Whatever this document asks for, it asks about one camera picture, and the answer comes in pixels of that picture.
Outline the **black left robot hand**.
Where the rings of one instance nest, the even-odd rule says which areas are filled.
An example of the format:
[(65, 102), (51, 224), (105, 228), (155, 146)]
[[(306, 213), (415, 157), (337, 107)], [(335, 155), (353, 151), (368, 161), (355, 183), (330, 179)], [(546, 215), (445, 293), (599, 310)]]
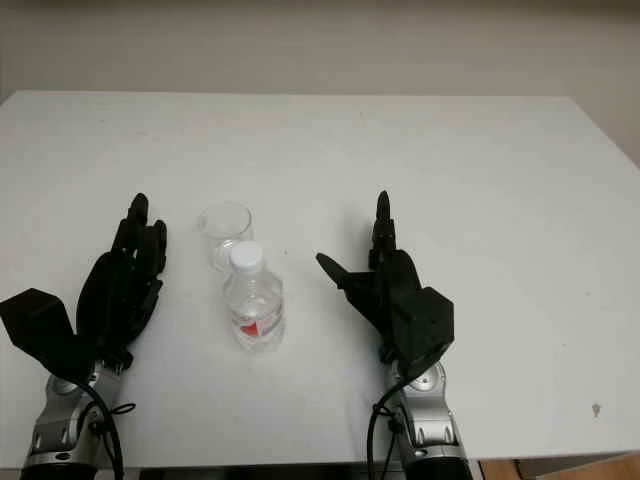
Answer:
[(109, 251), (95, 262), (81, 290), (76, 332), (97, 361), (116, 371), (133, 362), (129, 346), (146, 328), (163, 286), (167, 228), (149, 225), (148, 198), (137, 194)]

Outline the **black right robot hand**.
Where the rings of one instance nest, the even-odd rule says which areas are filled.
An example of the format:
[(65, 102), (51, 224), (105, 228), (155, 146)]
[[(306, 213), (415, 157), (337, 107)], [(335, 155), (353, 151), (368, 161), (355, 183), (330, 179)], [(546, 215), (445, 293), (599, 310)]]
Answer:
[(408, 266), (410, 257), (397, 248), (388, 193), (382, 191), (377, 198), (366, 271), (349, 272), (324, 253), (318, 253), (316, 260), (336, 287), (344, 292), (347, 301), (380, 334), (382, 363), (389, 364), (398, 358), (392, 327), (392, 290), (418, 288), (420, 284), (415, 269)]

